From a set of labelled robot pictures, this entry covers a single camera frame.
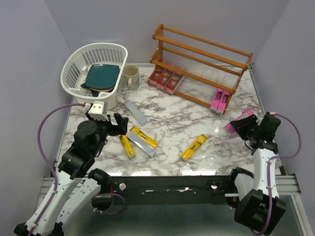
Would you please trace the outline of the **red 3D toothpaste box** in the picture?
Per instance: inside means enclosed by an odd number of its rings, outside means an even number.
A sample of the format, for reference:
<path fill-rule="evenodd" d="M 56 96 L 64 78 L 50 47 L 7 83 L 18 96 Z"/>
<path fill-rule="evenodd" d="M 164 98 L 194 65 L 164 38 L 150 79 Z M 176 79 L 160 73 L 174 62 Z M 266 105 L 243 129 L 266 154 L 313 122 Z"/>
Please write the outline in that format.
<path fill-rule="evenodd" d="M 158 88 L 159 89 L 162 89 L 166 83 L 168 82 L 168 80 L 171 78 L 171 76 L 174 74 L 174 71 L 173 70 L 169 70 L 169 69 L 164 69 L 162 72 L 161 72 L 161 75 L 157 81 L 157 84 L 158 84 Z"/>

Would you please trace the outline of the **red Muesrgtei toothpaste box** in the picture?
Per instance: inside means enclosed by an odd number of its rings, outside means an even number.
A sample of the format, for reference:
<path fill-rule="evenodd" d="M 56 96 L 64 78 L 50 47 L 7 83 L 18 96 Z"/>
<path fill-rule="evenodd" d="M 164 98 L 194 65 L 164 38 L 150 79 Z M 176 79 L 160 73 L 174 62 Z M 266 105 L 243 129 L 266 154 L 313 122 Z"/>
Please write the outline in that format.
<path fill-rule="evenodd" d="M 165 91 L 169 94 L 174 94 L 184 77 L 183 74 L 175 72 L 164 86 Z"/>

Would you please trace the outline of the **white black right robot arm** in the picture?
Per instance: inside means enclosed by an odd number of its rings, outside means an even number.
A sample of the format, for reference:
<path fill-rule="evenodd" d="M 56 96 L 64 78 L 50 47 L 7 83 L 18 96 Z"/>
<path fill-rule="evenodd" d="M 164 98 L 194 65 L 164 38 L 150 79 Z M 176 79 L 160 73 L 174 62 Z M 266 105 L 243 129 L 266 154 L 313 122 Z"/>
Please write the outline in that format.
<path fill-rule="evenodd" d="M 256 115 L 231 121 L 231 126 L 244 141 L 249 141 L 254 160 L 254 173 L 234 169 L 226 181 L 227 189 L 239 193 L 234 220 L 255 233 L 270 235 L 286 211 L 276 188 L 275 163 L 278 145 L 275 133 L 281 123 L 272 113 L 261 122 Z"/>

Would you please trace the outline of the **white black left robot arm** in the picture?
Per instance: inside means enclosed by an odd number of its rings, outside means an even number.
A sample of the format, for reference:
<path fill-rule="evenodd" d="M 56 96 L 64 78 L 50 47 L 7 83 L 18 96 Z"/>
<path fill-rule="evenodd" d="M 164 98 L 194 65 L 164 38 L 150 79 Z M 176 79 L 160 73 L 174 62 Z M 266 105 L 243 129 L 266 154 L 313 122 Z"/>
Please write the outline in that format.
<path fill-rule="evenodd" d="M 96 194 L 114 197 L 110 176 L 101 169 L 91 170 L 100 155 L 108 136 L 124 135 L 128 118 L 115 113 L 117 124 L 110 116 L 96 120 L 90 115 L 81 122 L 74 133 L 74 142 L 62 156 L 54 175 L 54 182 L 41 205 L 25 223 L 18 224 L 18 236 L 62 236 L 71 218 Z"/>

